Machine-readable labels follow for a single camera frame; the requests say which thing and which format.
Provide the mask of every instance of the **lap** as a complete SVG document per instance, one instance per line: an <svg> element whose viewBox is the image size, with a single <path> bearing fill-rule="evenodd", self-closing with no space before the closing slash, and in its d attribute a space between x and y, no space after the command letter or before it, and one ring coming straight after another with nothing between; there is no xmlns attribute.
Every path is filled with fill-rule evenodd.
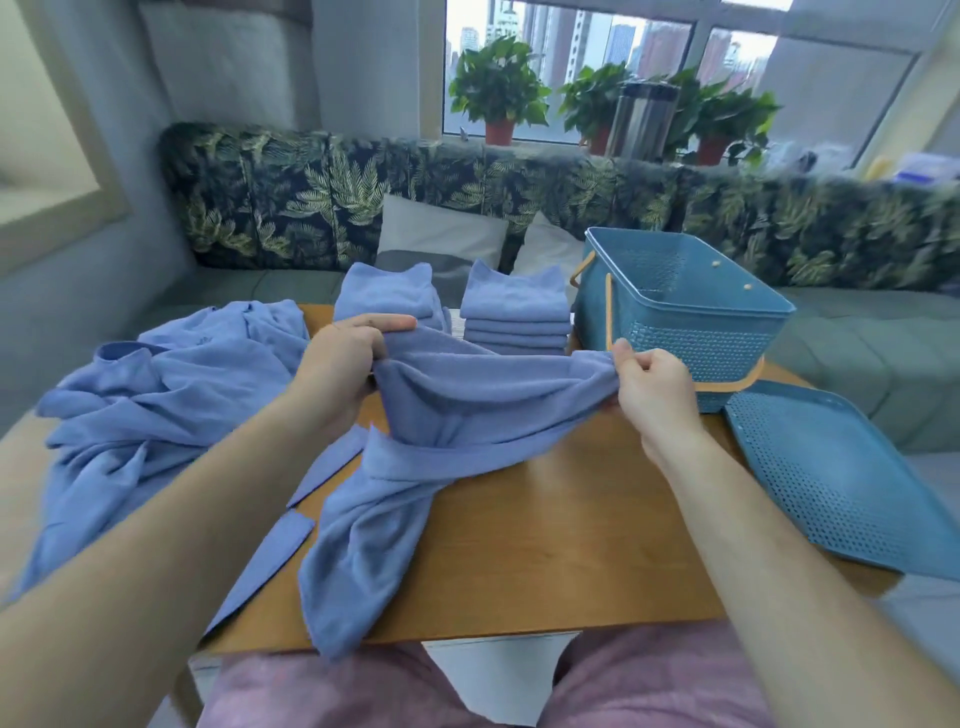
<svg viewBox="0 0 960 728"><path fill-rule="evenodd" d="M727 622L589 630L557 665L544 728L772 726ZM387 725L481 728L420 644L224 660L200 728Z"/></svg>

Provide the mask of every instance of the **sofa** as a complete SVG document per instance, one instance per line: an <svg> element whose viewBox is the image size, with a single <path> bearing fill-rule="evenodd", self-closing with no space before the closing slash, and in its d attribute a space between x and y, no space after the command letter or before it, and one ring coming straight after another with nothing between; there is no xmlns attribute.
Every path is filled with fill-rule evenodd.
<svg viewBox="0 0 960 728"><path fill-rule="evenodd" d="M769 358L856 404L904 452L960 450L960 193L894 182L663 166L575 150L177 124L159 141L200 267L131 333L238 299L333 303L374 263L383 197L509 223L509 273L538 210L697 235L797 313Z"/></svg>

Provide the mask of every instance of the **red plant pot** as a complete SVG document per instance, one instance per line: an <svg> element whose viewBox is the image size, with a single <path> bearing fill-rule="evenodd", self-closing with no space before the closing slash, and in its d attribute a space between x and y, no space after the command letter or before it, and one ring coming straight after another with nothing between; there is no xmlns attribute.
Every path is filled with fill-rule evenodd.
<svg viewBox="0 0 960 728"><path fill-rule="evenodd" d="M607 153L607 142L610 140L610 127L600 127L596 136L589 141L590 153L602 157Z"/></svg>
<svg viewBox="0 0 960 728"><path fill-rule="evenodd" d="M733 140L725 136L709 136L700 140L700 146L697 147L697 164L701 167L715 167L723 158L723 153Z"/></svg>
<svg viewBox="0 0 960 728"><path fill-rule="evenodd" d="M498 147L509 147L514 140L515 121L500 119L487 122L487 143Z"/></svg>

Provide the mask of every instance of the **blue towel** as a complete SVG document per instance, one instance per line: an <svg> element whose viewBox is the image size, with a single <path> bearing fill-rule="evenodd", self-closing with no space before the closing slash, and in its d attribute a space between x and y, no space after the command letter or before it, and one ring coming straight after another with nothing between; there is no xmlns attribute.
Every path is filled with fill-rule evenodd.
<svg viewBox="0 0 960 728"><path fill-rule="evenodd" d="M381 271L354 263L344 277L333 306L333 320L363 313L406 313L416 316L419 327L450 333L449 311L440 305L429 263L417 263L401 273Z"/></svg>
<svg viewBox="0 0 960 728"><path fill-rule="evenodd" d="M209 632L250 601L260 587L270 581L280 567L297 553L297 549L313 531L313 526L313 521L297 511L284 513L257 547L206 631Z"/></svg>
<svg viewBox="0 0 960 728"><path fill-rule="evenodd" d="M572 330L569 317L565 322L543 321L496 321L495 319L470 319L467 328L471 331L488 331L489 333L525 333L534 336L550 336L560 334L567 336Z"/></svg>
<svg viewBox="0 0 960 728"><path fill-rule="evenodd" d="M533 347L512 347L509 344L478 344L484 349L503 356L566 356L566 349L535 349Z"/></svg>
<svg viewBox="0 0 960 728"><path fill-rule="evenodd" d="M391 435L372 429L360 469L327 496L300 567L313 644L348 654L390 602L433 496L457 478L550 449L617 389L608 352L498 356L437 331L388 333L373 365Z"/></svg>
<svg viewBox="0 0 960 728"><path fill-rule="evenodd" d="M231 303L106 344L36 406L62 420L16 594L113 528L273 400L308 343L292 301Z"/></svg>
<svg viewBox="0 0 960 728"><path fill-rule="evenodd" d="M470 326L470 321L467 321L467 324L464 326L464 338L480 346L499 344L510 347L530 347L532 349L566 348L565 334L536 336L528 333L492 333L490 331L477 331Z"/></svg>
<svg viewBox="0 0 960 728"><path fill-rule="evenodd" d="M350 460L363 451L367 444L368 432L365 427L354 425L347 434L331 443L320 456L313 461L296 492L287 502L287 508L293 508L320 486L338 473Z"/></svg>
<svg viewBox="0 0 960 728"><path fill-rule="evenodd" d="M570 322L566 280L555 265L533 276L504 276L482 260L470 269L460 315L496 321Z"/></svg>

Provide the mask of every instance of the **stack of folded towels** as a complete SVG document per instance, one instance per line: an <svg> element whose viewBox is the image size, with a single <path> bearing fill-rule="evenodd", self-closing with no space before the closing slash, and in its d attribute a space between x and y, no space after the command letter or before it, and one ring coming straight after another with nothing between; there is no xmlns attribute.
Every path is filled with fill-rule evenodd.
<svg viewBox="0 0 960 728"><path fill-rule="evenodd" d="M502 354L564 354L570 304L560 266L533 276L504 276L473 264L460 306L464 339Z"/></svg>
<svg viewBox="0 0 960 728"><path fill-rule="evenodd" d="M429 263L417 263L402 273L354 263L333 306L333 320L363 313L406 313L417 317L418 326L450 333L450 311L440 305L432 278Z"/></svg>

